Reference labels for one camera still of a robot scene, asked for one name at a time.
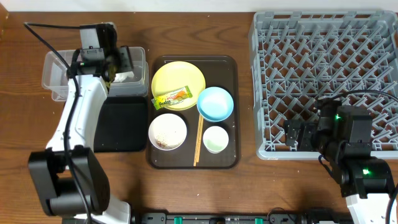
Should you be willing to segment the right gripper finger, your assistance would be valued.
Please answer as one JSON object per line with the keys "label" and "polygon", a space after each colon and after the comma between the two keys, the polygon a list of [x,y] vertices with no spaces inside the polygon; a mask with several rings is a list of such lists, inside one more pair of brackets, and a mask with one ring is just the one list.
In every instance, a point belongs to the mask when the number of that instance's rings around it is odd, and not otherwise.
{"label": "right gripper finger", "polygon": [[285,145],[295,146],[301,130],[301,121],[297,119],[290,119],[284,121]]}
{"label": "right gripper finger", "polygon": [[297,138],[298,151],[311,151],[311,124],[303,123]]}

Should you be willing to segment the green snack wrapper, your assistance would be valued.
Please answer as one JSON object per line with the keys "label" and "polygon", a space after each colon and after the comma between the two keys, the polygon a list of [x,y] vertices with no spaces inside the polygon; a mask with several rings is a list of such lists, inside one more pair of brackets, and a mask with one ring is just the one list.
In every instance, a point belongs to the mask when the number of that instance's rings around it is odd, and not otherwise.
{"label": "green snack wrapper", "polygon": [[189,87],[184,86],[163,95],[155,96],[154,99],[152,99],[152,103],[154,104],[155,109],[159,110],[166,106],[177,105],[192,96],[193,95]]}

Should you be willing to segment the white cup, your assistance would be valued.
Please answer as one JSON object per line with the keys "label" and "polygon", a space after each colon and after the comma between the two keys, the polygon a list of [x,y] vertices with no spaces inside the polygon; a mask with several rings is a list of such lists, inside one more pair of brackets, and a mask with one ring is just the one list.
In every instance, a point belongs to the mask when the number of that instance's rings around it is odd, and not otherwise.
{"label": "white cup", "polygon": [[211,126],[203,134],[203,143],[210,153],[217,154],[227,147],[229,136],[222,127]]}

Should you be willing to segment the pink bowl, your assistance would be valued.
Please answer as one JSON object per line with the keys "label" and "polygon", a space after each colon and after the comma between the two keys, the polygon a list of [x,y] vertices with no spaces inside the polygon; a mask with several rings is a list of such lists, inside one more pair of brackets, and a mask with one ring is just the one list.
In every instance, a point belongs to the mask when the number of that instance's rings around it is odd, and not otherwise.
{"label": "pink bowl", "polygon": [[[178,137],[178,144],[171,149],[162,149],[157,145],[155,140],[155,133],[157,132],[175,132]],[[148,130],[148,137],[151,144],[162,151],[171,151],[182,145],[185,138],[187,137],[187,125],[185,121],[178,115],[172,113],[166,113],[156,117],[150,124]]]}

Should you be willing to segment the white napkin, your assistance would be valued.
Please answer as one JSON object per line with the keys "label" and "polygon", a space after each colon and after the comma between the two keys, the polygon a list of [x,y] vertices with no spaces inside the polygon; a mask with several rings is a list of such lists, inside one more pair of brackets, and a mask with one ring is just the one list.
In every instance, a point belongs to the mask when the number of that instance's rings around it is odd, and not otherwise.
{"label": "white napkin", "polygon": [[135,77],[134,72],[122,72],[115,74],[113,83],[131,82]]}

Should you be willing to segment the pile of rice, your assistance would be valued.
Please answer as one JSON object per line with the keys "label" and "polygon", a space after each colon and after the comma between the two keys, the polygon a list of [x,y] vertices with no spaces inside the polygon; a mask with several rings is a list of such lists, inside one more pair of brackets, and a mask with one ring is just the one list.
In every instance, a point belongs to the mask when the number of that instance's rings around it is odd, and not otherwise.
{"label": "pile of rice", "polygon": [[162,149],[171,149],[178,144],[178,137],[175,132],[157,132],[155,133],[155,140]]}

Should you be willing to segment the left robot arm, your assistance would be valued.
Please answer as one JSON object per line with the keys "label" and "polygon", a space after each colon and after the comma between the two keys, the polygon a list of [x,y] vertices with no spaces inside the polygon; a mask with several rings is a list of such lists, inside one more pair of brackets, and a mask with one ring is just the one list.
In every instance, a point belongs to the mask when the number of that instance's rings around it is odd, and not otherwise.
{"label": "left robot arm", "polygon": [[67,62],[68,93],[57,129],[45,149],[32,152],[28,168],[44,213],[83,223],[132,223],[131,206],[111,195],[94,154],[101,108],[117,73],[132,70],[127,47],[117,46],[112,22],[80,25],[81,47]]}

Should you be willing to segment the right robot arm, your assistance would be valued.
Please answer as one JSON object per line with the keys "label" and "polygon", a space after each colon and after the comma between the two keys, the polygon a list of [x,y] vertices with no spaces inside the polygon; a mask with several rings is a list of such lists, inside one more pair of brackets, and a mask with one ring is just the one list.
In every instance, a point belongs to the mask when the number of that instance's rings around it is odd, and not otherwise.
{"label": "right robot arm", "polygon": [[391,168],[372,156],[371,121],[284,122],[286,145],[319,152],[318,161],[340,186],[354,223],[397,223],[397,185]]}

